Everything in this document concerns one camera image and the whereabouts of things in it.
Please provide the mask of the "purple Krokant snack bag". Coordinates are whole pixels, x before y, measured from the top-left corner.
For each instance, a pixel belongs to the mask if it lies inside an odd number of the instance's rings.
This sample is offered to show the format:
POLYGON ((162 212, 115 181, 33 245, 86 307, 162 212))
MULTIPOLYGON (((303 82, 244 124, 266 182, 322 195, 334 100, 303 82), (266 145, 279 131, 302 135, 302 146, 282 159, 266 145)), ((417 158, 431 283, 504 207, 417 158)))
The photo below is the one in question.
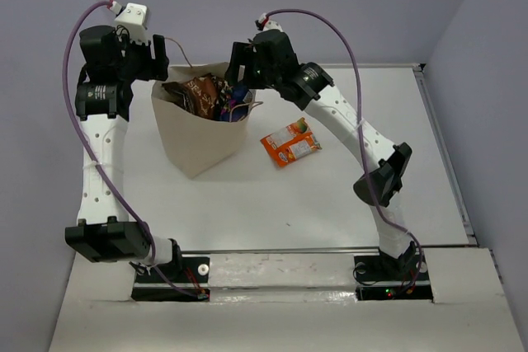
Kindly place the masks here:
POLYGON ((212 77, 217 90, 214 105, 214 120, 238 122, 248 114, 248 106, 253 100, 253 93, 243 83, 230 86, 221 77, 212 77))

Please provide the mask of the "brown Kettle chips bag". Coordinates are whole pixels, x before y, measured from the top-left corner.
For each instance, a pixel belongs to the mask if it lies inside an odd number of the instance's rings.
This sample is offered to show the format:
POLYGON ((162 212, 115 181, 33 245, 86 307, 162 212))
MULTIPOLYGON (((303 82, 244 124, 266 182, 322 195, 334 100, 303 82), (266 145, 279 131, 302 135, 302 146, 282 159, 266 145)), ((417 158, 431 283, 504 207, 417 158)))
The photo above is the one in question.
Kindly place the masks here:
POLYGON ((184 82, 166 82, 162 88, 167 93, 167 101, 188 113, 207 120, 218 117, 224 79, 208 73, 184 82))

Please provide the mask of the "beige paper bag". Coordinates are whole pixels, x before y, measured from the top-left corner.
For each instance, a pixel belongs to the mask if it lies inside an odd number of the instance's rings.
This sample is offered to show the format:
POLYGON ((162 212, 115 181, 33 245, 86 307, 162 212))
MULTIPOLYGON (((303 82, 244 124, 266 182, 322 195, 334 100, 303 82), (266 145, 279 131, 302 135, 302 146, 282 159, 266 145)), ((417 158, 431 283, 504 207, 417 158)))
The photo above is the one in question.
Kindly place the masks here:
POLYGON ((151 91, 153 113, 167 159, 192 179, 236 153, 247 135, 252 111, 261 104, 253 93, 247 115, 238 122, 207 120, 167 101, 162 84, 184 82, 208 73, 224 79, 229 63, 170 65, 165 82, 155 82, 151 91))

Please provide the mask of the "orange Fox's candy bag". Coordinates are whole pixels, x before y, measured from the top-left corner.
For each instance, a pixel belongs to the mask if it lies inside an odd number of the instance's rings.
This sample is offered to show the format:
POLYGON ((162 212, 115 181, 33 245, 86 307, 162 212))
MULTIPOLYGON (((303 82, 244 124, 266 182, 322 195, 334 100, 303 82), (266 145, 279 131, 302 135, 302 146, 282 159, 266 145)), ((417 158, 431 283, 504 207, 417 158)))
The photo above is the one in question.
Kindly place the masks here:
POLYGON ((268 134, 260 140, 271 160, 279 168, 322 149, 304 117, 268 134))

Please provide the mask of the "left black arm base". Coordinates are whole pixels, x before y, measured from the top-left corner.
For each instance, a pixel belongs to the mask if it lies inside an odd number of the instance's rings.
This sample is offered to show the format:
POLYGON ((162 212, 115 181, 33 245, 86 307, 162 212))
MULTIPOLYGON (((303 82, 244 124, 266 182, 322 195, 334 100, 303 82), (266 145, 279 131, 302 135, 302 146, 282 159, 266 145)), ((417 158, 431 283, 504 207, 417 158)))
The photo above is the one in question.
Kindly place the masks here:
POLYGON ((183 256, 182 268, 175 264, 160 265, 168 284, 156 270, 130 262, 134 269, 131 298, 136 302, 206 303, 210 300, 210 257, 183 256))

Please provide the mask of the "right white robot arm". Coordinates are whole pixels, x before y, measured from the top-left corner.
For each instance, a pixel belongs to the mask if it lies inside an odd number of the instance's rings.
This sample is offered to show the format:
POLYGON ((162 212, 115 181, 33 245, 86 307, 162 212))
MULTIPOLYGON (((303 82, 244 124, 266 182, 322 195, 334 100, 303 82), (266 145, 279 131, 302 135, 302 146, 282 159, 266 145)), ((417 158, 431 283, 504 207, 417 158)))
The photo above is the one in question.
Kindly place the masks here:
POLYGON ((359 118, 328 72, 316 63, 301 63, 289 36, 277 29, 262 31, 247 43, 234 43, 224 77, 232 85, 242 82, 251 89, 277 91, 343 144, 363 170, 353 190, 373 214, 381 273, 388 279, 408 273, 417 244, 393 198, 403 186, 413 153, 410 146, 392 142, 359 118))

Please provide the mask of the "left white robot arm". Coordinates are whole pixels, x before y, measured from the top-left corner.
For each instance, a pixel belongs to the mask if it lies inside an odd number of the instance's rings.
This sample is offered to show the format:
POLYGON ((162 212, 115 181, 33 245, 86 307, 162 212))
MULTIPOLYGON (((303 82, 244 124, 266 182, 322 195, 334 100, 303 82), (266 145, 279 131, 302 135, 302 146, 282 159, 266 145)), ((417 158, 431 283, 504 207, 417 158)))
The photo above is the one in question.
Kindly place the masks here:
POLYGON ((85 63, 69 111, 83 145, 82 200, 65 241, 91 262, 130 261, 172 282, 182 274, 180 247, 155 237, 122 192, 132 84, 167 80, 165 39, 137 44, 124 26, 93 26, 80 32, 79 44, 85 63))

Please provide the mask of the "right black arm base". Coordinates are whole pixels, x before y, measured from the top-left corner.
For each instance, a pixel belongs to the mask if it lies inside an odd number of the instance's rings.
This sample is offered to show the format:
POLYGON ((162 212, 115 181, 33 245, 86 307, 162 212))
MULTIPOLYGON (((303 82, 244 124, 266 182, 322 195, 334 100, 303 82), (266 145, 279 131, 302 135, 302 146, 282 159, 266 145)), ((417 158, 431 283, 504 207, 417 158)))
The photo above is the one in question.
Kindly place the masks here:
POLYGON ((354 256, 353 279, 358 301, 433 300, 426 259, 416 254, 403 273, 389 272, 380 256, 354 256))

